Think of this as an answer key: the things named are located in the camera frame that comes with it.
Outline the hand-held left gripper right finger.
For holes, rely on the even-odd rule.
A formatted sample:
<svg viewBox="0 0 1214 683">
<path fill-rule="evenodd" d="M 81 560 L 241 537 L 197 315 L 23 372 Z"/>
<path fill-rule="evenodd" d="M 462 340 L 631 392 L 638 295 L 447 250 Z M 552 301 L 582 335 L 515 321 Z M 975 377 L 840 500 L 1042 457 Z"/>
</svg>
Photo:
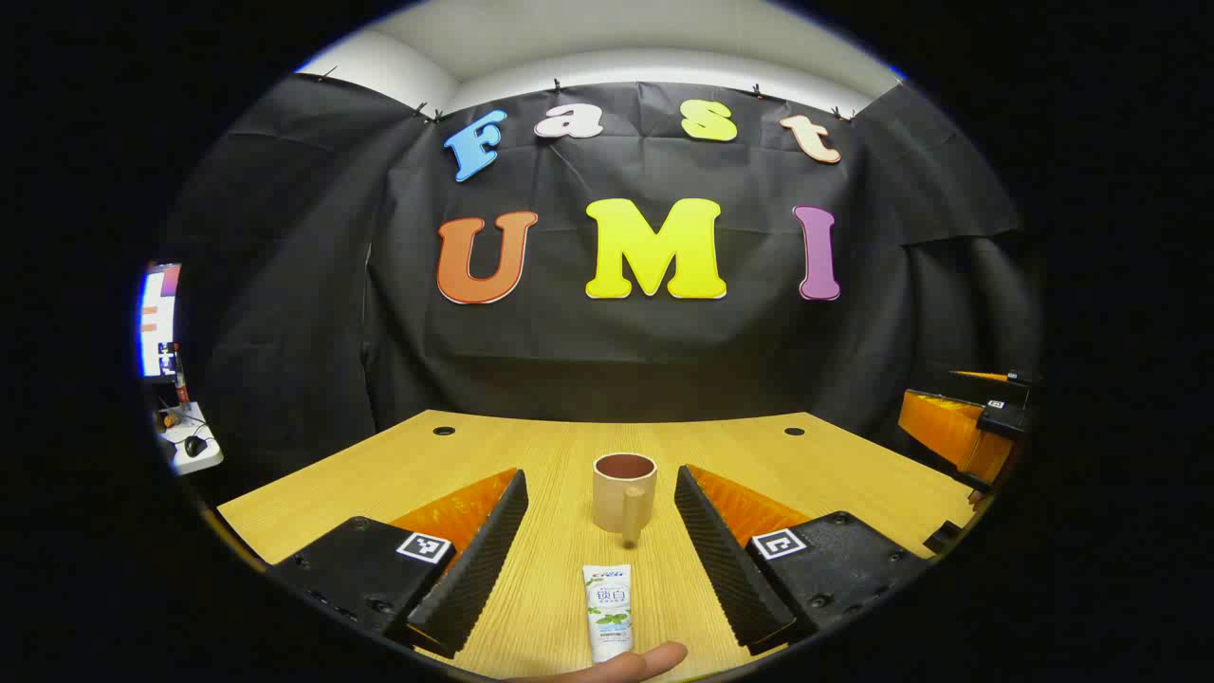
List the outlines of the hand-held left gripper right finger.
<svg viewBox="0 0 1214 683">
<path fill-rule="evenodd" d="M 710 471 L 679 468 L 673 501 L 738 644 L 753 655 L 840 628 L 927 571 L 850 511 L 745 530 L 745 499 Z"/>
</svg>

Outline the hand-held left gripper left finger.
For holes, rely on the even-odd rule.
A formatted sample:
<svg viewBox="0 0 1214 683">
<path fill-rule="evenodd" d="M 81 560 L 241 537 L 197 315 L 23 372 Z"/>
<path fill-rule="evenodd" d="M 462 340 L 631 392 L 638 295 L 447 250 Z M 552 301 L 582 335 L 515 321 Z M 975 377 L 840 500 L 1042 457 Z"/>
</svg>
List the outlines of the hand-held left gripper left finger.
<svg viewBox="0 0 1214 683">
<path fill-rule="evenodd" d="M 385 524 L 351 516 L 270 567 L 370 634 L 453 658 L 486 610 L 528 507 L 517 468 Z"/>
</svg>

